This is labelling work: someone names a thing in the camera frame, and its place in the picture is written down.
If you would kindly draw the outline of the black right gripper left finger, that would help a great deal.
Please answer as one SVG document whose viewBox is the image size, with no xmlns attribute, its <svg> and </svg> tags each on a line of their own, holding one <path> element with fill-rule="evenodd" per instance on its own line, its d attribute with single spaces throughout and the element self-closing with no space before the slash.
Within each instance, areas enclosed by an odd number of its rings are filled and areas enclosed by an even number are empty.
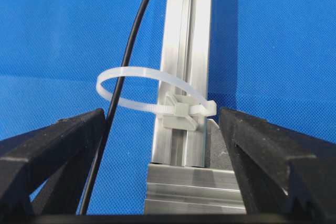
<svg viewBox="0 0 336 224">
<path fill-rule="evenodd" d="M 74 215 L 105 127 L 96 109 L 1 141 L 1 221 Z"/>
</svg>

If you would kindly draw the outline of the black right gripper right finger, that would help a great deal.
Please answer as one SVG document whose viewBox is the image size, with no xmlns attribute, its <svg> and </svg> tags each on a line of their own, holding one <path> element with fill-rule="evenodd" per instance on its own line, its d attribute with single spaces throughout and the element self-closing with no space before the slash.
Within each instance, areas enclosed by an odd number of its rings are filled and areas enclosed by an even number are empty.
<svg viewBox="0 0 336 224">
<path fill-rule="evenodd" d="M 229 108 L 219 127 L 249 215 L 335 223 L 335 144 Z"/>
</svg>

